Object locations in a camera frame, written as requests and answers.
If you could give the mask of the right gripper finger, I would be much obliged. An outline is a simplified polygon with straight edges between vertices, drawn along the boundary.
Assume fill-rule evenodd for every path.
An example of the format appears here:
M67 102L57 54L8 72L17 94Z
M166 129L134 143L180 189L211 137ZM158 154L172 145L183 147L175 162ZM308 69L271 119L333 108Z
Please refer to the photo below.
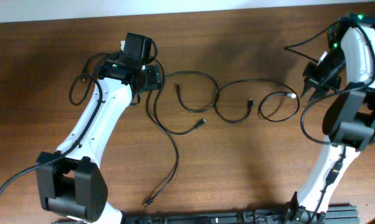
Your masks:
M311 103L312 101L315 101L325 95L326 95L326 91L324 91L323 89L316 89L313 92L313 94L310 96L310 99L308 100L308 102Z
M300 98L303 98L311 89L311 83L310 82L305 82L303 86L303 91L300 95Z

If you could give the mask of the black USB cable thin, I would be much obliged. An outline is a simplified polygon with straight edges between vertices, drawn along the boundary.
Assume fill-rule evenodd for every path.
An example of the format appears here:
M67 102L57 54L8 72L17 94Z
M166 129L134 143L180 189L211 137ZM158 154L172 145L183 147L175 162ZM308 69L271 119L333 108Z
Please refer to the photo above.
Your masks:
M283 86L284 88L288 89L288 91L275 91L275 92L269 93L268 95L263 97L263 99L261 100L261 102L259 103L259 105L257 107L257 112L259 113L259 115L263 119L265 119L265 120L267 120L271 123L281 123L281 122L287 121L289 119L292 119L299 112L299 110L300 110L300 99L299 99L299 97L297 97L296 91L293 88L291 88L290 86L288 86L288 85L286 85L282 82L278 82L278 81L266 79L266 78L243 79L243 80L236 80L236 81L232 81L230 83L227 83L227 84L223 85L222 87L220 87L219 90L217 91L217 93L215 95L215 98L214 98L214 102L213 102L213 108L214 108L214 111L216 112L218 117L220 117L221 120L223 120L227 123L230 123L230 124L237 124L237 123L242 123L243 121L245 121L249 117L249 115L252 111L253 105L254 105L253 99L248 100L246 114L240 119L235 119L235 120L226 119L223 115L221 115L221 113L219 112L218 107L217 107L217 104L218 104L218 101L219 101L219 98L221 96L221 92L222 92L223 89L225 89L229 86L232 86L232 85L236 85L238 83L245 83L245 82L269 82L269 83L273 83L273 84L276 84L276 85ZM262 111L263 104L269 98L272 98L274 96L284 96L285 98L294 99L297 103L297 107L296 107L295 111L290 116L288 116L286 118L283 118L283 119L278 119L278 120L270 119L268 116L265 116L263 111Z

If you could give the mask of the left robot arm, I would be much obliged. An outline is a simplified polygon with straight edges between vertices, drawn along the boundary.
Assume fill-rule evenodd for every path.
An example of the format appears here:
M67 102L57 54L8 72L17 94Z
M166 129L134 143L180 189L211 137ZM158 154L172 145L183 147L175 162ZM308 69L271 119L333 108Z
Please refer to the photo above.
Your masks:
M108 202L100 172L107 142L121 114L144 91L161 87L157 51L147 36L127 33L121 50L97 65L95 87L77 124L54 153L42 152L36 162L41 207L80 223L121 223L123 214Z

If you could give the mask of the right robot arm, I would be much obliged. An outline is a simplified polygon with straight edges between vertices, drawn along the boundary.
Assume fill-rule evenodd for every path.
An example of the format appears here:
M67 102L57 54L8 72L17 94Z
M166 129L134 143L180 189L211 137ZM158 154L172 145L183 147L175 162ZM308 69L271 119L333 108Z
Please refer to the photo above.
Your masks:
M309 106L332 98L322 123L321 153L282 213L256 211L257 223L354 223L330 199L349 165L375 143L375 17L349 13L325 29L328 51L303 72Z

